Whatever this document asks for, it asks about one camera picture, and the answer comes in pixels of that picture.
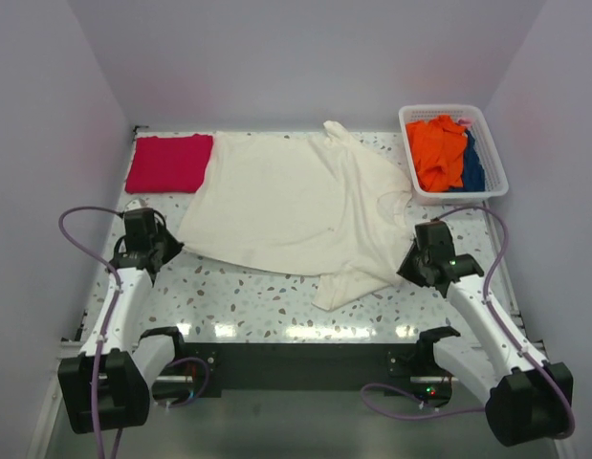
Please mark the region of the cream white t-shirt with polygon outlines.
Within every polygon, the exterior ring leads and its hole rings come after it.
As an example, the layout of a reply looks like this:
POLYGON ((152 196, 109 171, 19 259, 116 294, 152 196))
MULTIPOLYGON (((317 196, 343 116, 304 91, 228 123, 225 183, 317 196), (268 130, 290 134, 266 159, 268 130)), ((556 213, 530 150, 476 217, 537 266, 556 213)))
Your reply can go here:
POLYGON ((188 251, 271 273, 315 276, 332 311, 399 282, 411 182, 341 124, 301 138, 217 132, 178 230, 188 251))

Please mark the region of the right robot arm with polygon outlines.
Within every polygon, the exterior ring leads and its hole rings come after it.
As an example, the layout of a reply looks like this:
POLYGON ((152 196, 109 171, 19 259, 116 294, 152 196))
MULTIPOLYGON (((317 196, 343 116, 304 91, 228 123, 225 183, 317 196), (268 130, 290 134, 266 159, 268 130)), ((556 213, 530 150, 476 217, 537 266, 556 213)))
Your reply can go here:
POLYGON ((476 353, 450 326, 422 332, 412 366, 456 377, 483 405, 500 444, 564 438, 575 427, 573 376, 552 363, 525 337, 510 315, 494 305, 489 276, 469 254, 457 254, 448 225, 419 224, 400 277, 436 290, 468 323, 482 351, 476 353))

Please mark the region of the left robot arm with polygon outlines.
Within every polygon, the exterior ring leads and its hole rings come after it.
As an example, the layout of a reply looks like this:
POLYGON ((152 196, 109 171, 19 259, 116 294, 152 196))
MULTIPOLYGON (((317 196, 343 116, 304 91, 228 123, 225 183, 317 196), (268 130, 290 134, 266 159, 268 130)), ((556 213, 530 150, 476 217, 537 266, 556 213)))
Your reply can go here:
POLYGON ((137 332, 135 314, 155 286, 164 265, 182 250, 166 221, 153 208, 117 212, 124 234, 110 259, 95 259, 109 275, 99 317, 73 357, 61 362, 58 381, 74 433, 143 425, 151 388, 163 371, 181 373, 187 364, 182 333, 175 326, 137 332))

